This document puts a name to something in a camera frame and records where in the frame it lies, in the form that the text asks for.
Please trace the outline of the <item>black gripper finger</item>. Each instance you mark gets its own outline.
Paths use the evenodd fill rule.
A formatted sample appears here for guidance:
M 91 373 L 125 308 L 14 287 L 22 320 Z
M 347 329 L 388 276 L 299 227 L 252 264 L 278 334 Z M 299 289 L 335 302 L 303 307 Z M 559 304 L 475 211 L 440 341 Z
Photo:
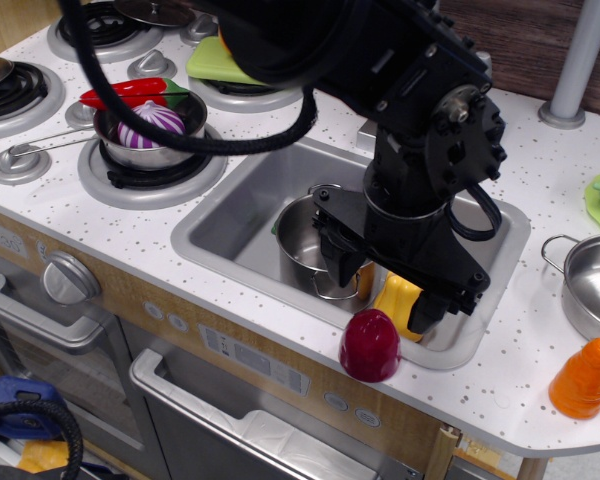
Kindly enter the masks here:
M 447 308 L 445 297 L 423 291 L 411 308 L 408 329 L 415 334 L 426 334 L 442 320 Z
M 320 231 L 321 254 L 329 277 L 345 287 L 363 264 L 367 262 L 368 242 L 362 238 L 349 238 L 328 230 Z

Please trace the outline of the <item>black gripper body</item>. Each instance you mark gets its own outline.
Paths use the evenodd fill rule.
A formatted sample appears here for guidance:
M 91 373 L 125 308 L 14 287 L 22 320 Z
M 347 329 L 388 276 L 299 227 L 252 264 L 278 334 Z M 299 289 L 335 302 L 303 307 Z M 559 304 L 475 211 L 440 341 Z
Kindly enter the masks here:
M 423 217 L 384 213 L 362 192 L 322 187 L 312 195 L 314 227 L 368 242 L 367 260 L 470 315 L 490 285 L 485 269 L 460 243 L 443 209 Z

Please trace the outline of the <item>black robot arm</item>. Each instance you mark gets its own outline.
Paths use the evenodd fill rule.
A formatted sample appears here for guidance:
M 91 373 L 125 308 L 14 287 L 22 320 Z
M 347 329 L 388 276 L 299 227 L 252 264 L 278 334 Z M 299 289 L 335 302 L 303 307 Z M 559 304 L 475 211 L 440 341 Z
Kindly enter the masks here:
M 237 65 L 278 87 L 316 88 L 377 126 L 359 191 L 322 187 L 314 224 L 330 276 L 346 283 L 372 260 L 417 285 L 408 320 L 424 334 L 448 313 L 471 313 L 486 271 L 461 245 L 501 224 L 482 190 L 496 179 L 504 124 L 471 40 L 429 1 L 202 1 Z M 491 229 L 452 212 L 467 192 Z

